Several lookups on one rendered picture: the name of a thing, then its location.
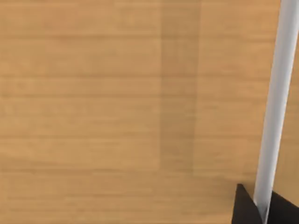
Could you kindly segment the long metal handle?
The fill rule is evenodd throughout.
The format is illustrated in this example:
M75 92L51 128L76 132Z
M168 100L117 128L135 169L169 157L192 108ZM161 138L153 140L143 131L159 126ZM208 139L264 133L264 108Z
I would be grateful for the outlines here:
M281 0L253 201L267 224L296 44L299 0Z

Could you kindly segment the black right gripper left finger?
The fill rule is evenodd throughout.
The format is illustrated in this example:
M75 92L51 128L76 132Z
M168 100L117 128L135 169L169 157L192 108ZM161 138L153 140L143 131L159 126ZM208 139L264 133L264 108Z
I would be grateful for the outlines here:
M262 224L259 211L242 184L237 184L231 224Z

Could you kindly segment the wooden door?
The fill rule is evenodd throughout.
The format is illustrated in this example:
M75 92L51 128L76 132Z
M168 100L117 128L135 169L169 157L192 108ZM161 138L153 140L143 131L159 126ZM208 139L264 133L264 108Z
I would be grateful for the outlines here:
M230 224L282 0L0 0L0 224Z

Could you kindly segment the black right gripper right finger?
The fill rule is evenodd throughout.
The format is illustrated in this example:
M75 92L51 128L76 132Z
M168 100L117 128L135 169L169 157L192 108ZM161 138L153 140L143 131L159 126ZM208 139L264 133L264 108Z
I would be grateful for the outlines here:
M273 191L267 224L299 224L299 207Z

